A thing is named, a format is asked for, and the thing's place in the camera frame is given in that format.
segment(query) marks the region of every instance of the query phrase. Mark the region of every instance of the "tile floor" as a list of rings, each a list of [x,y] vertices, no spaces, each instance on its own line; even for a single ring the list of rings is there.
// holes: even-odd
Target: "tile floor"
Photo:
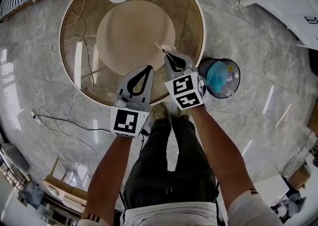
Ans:
[[[79,96],[59,55],[51,53],[70,1],[42,0],[0,24],[1,126],[26,157],[30,174],[38,182],[49,174],[58,156],[86,165],[95,161],[90,147],[63,134],[55,137],[30,113],[42,106],[55,117],[66,118],[71,102]],[[297,47],[295,36],[257,5],[242,7],[238,0],[199,1],[207,27],[205,56],[233,59],[241,69],[237,93],[218,100],[207,94],[207,109],[242,152],[250,144],[244,159],[253,181],[282,172],[305,141],[310,148],[316,140],[306,128],[318,95],[318,78],[310,71],[308,51]],[[264,113],[271,89],[272,98]],[[87,127],[108,128],[109,113],[108,108],[81,98],[74,101],[69,118]],[[84,131],[69,123],[60,129],[91,145],[98,161],[114,139],[111,134]],[[140,147],[141,140],[134,140],[125,179]],[[177,153],[171,133],[167,146],[169,169],[174,168]],[[68,175],[68,181],[86,189],[96,165],[78,168]],[[64,168],[74,165],[65,162]]]

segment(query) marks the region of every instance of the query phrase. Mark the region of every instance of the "white cabinet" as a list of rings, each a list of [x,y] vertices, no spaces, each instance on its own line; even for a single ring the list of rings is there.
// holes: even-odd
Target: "white cabinet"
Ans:
[[[240,0],[248,6],[257,3],[291,29],[302,43],[318,50],[318,0]]]

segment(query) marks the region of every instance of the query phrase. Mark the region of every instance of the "forearm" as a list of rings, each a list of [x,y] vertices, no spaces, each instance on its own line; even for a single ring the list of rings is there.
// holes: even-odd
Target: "forearm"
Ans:
[[[232,140],[203,106],[191,108],[190,113],[220,188],[228,193],[228,197],[224,197],[228,207],[234,198],[254,188],[244,160]]]
[[[110,225],[127,167],[131,138],[117,136],[98,165],[88,188],[85,213],[95,214]]]

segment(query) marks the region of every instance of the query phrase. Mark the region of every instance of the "glass tabletop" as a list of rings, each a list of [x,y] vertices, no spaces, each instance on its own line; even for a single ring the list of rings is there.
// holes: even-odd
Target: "glass tabletop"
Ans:
[[[195,0],[144,0],[162,8],[175,29],[175,47],[197,63],[203,45],[203,23]],[[120,3],[109,0],[73,0],[62,21],[60,52],[67,74],[73,83],[91,99],[113,105],[122,79],[105,65],[98,55],[96,34],[104,16]],[[151,101],[168,96],[164,65],[155,71]]]

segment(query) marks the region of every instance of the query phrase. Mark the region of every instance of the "white wall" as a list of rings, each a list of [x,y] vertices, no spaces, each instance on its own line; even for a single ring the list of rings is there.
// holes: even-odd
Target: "white wall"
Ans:
[[[25,207],[17,200],[18,194],[17,189],[11,193],[2,212],[1,222],[5,226],[47,226],[35,208],[31,205]]]
[[[305,226],[314,220],[318,215],[318,168],[313,165],[313,155],[310,153],[306,158],[307,170],[311,177],[305,189],[300,189],[302,197],[307,197],[306,204],[299,214],[294,215],[284,225]]]
[[[13,187],[4,178],[2,172],[0,172],[0,215],[12,191]]]

